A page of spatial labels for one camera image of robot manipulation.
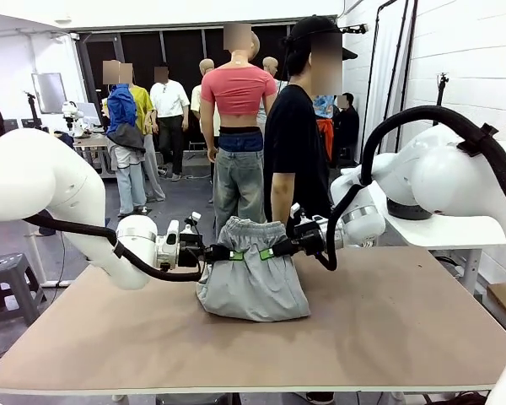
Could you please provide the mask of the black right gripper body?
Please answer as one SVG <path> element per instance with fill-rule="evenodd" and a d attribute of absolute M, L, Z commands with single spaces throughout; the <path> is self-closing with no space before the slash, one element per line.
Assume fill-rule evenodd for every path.
<path fill-rule="evenodd" d="M 293 236 L 293 240 L 298 244 L 299 249 L 304 251 L 307 256 L 313 256 L 325 250 L 325 242 L 317 223 L 296 225 Z"/>

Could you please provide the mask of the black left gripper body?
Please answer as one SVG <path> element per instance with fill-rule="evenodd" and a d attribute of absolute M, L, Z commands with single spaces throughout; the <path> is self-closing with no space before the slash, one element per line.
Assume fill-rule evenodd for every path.
<path fill-rule="evenodd" d="M 210 246 L 203 243 L 202 234 L 179 233 L 179 267 L 199 267 L 202 263 L 213 264 L 213 255 Z"/>

